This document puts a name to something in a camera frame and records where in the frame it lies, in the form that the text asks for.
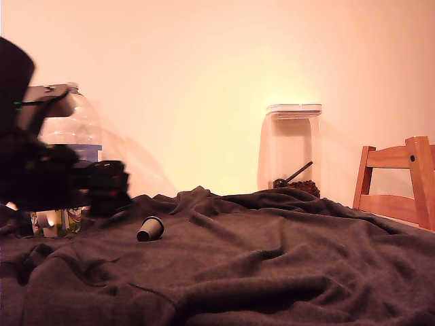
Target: blurry dark object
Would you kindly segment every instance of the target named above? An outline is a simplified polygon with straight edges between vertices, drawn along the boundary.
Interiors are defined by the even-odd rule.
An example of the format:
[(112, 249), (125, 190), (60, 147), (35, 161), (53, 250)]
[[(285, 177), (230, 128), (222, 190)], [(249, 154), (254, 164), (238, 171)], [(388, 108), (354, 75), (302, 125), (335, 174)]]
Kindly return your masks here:
[(287, 187), (303, 190), (304, 192), (308, 192), (309, 194), (320, 198), (320, 190), (316, 187), (315, 183), (312, 180), (292, 182), (288, 184)]
[(44, 119), (71, 115), (75, 103), (67, 85), (28, 87), (34, 69), (24, 51), (0, 37), (0, 203), (19, 211), (90, 205), (95, 217), (129, 207), (123, 163), (80, 162), (66, 145), (39, 141)]

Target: wooden slat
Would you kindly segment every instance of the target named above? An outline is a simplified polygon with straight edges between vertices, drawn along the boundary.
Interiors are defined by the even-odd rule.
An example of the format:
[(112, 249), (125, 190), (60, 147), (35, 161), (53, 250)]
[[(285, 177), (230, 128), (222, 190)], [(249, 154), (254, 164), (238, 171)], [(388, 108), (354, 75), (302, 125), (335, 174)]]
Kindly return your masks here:
[(368, 195), (370, 191), (370, 182), (372, 180), (373, 168), (366, 166), (367, 157), (370, 152), (376, 150), (376, 147), (364, 146), (361, 153), (360, 170), (358, 171), (358, 179), (356, 181), (355, 196), (353, 197), (353, 208), (360, 207), (361, 195)]
[(393, 195), (362, 195), (360, 210), (394, 217), (411, 223), (418, 223), (415, 201), (411, 198)]
[(427, 137), (411, 137), (405, 140), (413, 183), (418, 224), (435, 230), (435, 172), (431, 147)]
[(432, 161), (435, 162), (435, 145), (430, 145), (430, 153), (432, 154)]
[(367, 157), (371, 168), (409, 168), (406, 146), (389, 147), (372, 151)]

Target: water bottle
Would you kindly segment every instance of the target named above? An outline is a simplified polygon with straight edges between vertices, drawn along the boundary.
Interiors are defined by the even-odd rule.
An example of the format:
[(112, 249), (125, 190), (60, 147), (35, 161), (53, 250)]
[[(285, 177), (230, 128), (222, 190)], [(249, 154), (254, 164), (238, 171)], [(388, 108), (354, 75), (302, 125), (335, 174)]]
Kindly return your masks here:
[[(81, 161), (101, 161), (103, 146), (99, 118), (76, 83), (68, 83), (75, 101), (69, 117), (48, 117), (44, 120), (39, 139), (47, 144), (65, 144), (72, 148)], [(65, 236), (80, 230), (82, 213), (86, 207), (71, 207), (50, 212), (32, 212), (33, 231), (36, 236)]]
[(79, 93), (76, 83), (68, 83), (76, 103), (69, 117), (46, 118), (39, 138), (47, 144), (67, 144), (80, 157), (90, 162), (101, 161), (101, 125), (89, 101)]

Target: beige wall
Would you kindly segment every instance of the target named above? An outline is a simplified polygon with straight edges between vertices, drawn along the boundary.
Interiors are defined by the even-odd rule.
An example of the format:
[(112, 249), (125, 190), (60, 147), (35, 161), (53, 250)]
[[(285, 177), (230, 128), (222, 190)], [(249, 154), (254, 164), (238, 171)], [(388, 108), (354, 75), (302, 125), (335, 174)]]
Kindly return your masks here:
[[(1, 14), (33, 84), (75, 81), (98, 108), (132, 195), (255, 191), (275, 103), (322, 103), (322, 195), (344, 204), (363, 145), (435, 142), (433, 0), (3, 0)], [(377, 179), (410, 194), (403, 173)]]

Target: dark gray blanket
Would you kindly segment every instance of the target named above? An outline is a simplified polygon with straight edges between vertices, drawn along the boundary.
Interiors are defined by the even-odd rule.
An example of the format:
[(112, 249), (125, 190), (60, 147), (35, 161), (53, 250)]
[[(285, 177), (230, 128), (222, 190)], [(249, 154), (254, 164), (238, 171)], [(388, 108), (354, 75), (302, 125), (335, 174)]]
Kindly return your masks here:
[[(165, 232), (137, 242), (150, 215)], [(295, 189), (140, 196), (1, 244), (1, 326), (435, 325), (435, 234)]]

